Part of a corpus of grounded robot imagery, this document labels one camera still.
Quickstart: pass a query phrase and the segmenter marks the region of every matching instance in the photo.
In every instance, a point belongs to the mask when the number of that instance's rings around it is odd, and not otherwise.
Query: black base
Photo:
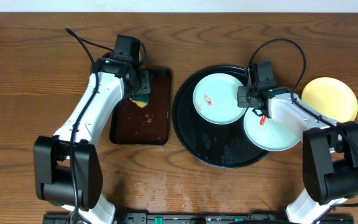
[[[43,224],[66,224],[67,215],[44,215]],[[146,215],[144,213],[125,213],[116,215],[113,224],[230,224],[242,222],[249,224],[290,223],[277,214],[258,213],[248,215]],[[353,216],[333,215],[324,218],[321,224],[354,224]]]

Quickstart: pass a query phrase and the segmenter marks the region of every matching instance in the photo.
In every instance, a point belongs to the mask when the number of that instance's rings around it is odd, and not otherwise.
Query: small plate
[[[265,116],[259,117],[251,109],[244,116],[244,130],[256,146],[268,151],[284,151],[299,142],[284,125]]]
[[[193,92],[193,104],[197,113],[214,124],[230,124],[237,121],[245,108],[237,106],[237,91],[242,83],[232,75],[215,73],[204,77]]]
[[[353,91],[335,78],[317,78],[302,92],[302,101],[328,118],[339,122],[353,121],[358,105]]]

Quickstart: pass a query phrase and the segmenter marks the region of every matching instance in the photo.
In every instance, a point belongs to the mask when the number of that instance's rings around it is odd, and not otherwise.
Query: black tray
[[[140,108],[122,99],[112,112],[110,141],[114,144],[164,145],[168,141],[172,73],[169,69],[147,69],[152,91],[149,103]]]
[[[249,166],[269,152],[249,140],[244,131],[244,115],[231,124],[213,124],[203,119],[193,105],[197,83],[214,73],[226,73],[247,84],[242,67],[218,65],[198,71],[178,90],[173,102],[173,127],[183,146],[199,160],[225,168]]]

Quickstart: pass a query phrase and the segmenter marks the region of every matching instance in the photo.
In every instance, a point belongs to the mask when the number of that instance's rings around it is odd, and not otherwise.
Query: red mark
[[[212,100],[207,95],[204,96],[204,100],[205,100],[205,102],[207,102],[208,106],[212,105]]]
[[[200,105],[196,102],[196,108],[198,109],[198,111],[201,111],[202,109],[201,109],[201,107],[200,107]]]
[[[263,125],[265,124],[266,118],[267,118],[267,117],[266,117],[265,115],[263,115],[262,118],[260,119],[259,124],[260,124],[261,126],[263,126]]]

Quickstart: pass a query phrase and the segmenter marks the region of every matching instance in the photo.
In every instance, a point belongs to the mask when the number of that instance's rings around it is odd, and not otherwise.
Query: red object
[[[262,115],[262,118],[260,119],[259,124],[263,126],[263,125],[265,124],[266,118],[267,118],[267,117],[266,117],[265,115]]]
[[[204,96],[204,100],[207,102],[208,106],[212,105],[212,100],[210,97],[208,97],[207,95]]]

